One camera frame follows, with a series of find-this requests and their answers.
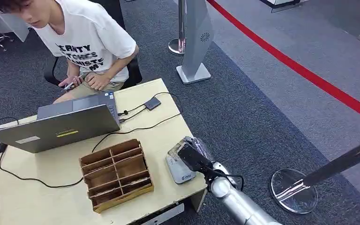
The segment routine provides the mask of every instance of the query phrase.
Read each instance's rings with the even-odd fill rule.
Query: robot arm
[[[239,225],[281,225],[246,194],[239,191],[232,175],[218,162],[211,162],[204,153],[186,143],[177,152],[192,171],[205,175],[210,191],[226,208]]]

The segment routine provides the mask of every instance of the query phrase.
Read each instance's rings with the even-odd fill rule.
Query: wooden organizer
[[[91,153],[79,159],[93,211],[154,190],[143,148],[137,139]]]

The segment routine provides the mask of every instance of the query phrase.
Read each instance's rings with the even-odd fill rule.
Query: table leg
[[[205,199],[206,193],[207,193],[207,190],[204,189],[198,193],[195,193],[195,195],[191,196],[191,203],[197,213],[199,212],[199,210],[202,207],[202,203],[203,203],[203,200]]]

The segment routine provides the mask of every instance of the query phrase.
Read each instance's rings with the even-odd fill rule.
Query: red rope
[[[333,84],[322,79],[318,75],[314,74],[298,62],[292,60],[287,55],[283,54],[281,51],[270,45],[268,42],[263,40],[240,21],[238,21],[233,15],[227,12],[223,7],[221,7],[215,0],[207,0],[221,15],[223,15],[228,21],[230,21],[235,27],[237,27],[242,33],[252,39],[256,44],[261,48],[268,51],[271,55],[277,58],[279,61],[287,65],[289,68],[294,70],[296,73],[302,77],[309,80],[311,83],[315,84],[318,88],[322,89],[326,93],[332,95],[334,98],[345,104],[346,106],[352,108],[360,114],[360,101],[354,99],[344,91],[335,87]]]

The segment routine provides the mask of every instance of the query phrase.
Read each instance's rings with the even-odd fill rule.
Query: white label
[[[28,137],[28,138],[18,140],[16,142],[19,143],[19,144],[24,144],[24,143],[32,142],[32,141],[39,140],[39,139],[40,139],[39,137],[33,136],[33,137]]]
[[[165,221],[177,216],[178,214],[184,212],[184,203],[174,207],[173,209],[170,209],[164,213],[162,213],[159,216],[156,216],[149,221],[143,223],[142,225],[159,225],[161,223],[164,223]]]

